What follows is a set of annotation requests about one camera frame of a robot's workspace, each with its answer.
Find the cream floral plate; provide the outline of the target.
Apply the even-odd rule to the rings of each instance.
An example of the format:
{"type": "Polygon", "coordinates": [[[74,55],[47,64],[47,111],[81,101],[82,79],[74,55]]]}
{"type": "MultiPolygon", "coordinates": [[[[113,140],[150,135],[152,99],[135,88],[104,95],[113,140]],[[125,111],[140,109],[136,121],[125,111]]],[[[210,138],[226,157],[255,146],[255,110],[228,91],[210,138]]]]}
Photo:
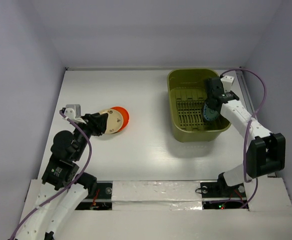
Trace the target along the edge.
{"type": "Polygon", "coordinates": [[[112,108],[105,110],[105,113],[108,114],[105,134],[117,133],[123,125],[123,116],[119,111],[112,108]]]}

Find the blue patterned plate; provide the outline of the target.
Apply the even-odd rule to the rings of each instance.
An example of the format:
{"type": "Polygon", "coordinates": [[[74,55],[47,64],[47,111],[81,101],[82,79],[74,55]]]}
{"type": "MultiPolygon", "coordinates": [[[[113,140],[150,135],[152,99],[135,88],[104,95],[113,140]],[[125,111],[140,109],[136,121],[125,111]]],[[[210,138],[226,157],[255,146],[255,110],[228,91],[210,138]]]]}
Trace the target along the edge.
{"type": "Polygon", "coordinates": [[[219,117],[219,112],[216,110],[212,110],[208,107],[207,103],[205,102],[202,110],[202,115],[205,121],[212,122],[215,121],[219,117]]]}

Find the orange plate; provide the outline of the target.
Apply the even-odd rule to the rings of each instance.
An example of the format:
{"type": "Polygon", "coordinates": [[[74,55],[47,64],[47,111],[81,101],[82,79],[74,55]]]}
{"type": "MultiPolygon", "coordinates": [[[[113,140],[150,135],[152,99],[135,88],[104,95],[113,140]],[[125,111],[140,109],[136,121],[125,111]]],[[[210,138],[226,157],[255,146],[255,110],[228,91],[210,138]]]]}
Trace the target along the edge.
{"type": "Polygon", "coordinates": [[[123,125],[118,130],[118,132],[121,132],[129,123],[130,120],[129,112],[121,106],[114,106],[112,107],[112,109],[118,111],[123,117],[123,125]]]}

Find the beige plate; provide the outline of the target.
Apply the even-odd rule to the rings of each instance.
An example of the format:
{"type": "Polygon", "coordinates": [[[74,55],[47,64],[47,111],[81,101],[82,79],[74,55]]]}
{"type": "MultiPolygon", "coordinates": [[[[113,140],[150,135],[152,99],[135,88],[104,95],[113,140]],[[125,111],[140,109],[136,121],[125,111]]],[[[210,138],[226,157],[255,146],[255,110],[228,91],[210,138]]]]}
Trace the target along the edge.
{"type": "Polygon", "coordinates": [[[111,111],[111,109],[110,108],[108,108],[108,109],[103,109],[103,110],[100,110],[98,113],[100,114],[100,115],[104,115],[104,114],[110,114],[110,111],[111,111]]]}

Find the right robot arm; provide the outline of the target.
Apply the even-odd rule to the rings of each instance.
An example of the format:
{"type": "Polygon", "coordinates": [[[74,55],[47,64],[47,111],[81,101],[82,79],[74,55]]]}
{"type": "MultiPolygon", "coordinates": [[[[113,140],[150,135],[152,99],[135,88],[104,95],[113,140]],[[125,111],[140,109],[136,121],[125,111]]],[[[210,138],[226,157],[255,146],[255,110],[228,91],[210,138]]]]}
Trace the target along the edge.
{"type": "Polygon", "coordinates": [[[207,94],[202,108],[204,120],[212,122],[224,117],[244,138],[243,163],[219,174],[217,192],[227,196],[237,185],[284,169],[285,137],[261,125],[233,91],[224,89],[224,78],[213,77],[204,83],[207,94]]]}

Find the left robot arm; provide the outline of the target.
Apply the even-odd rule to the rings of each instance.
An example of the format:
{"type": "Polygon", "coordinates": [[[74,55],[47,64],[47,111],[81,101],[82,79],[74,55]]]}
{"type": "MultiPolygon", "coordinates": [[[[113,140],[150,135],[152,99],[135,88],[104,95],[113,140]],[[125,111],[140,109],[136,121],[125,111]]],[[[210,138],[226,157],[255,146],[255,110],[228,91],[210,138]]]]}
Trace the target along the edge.
{"type": "Polygon", "coordinates": [[[85,148],[92,156],[91,136],[101,136],[107,127],[108,114],[80,116],[74,108],[59,111],[75,130],[58,132],[51,147],[51,157],[42,176],[35,206],[18,224],[12,240],[58,240],[65,223],[84,198],[96,194],[97,179],[76,164],[85,148]]]}

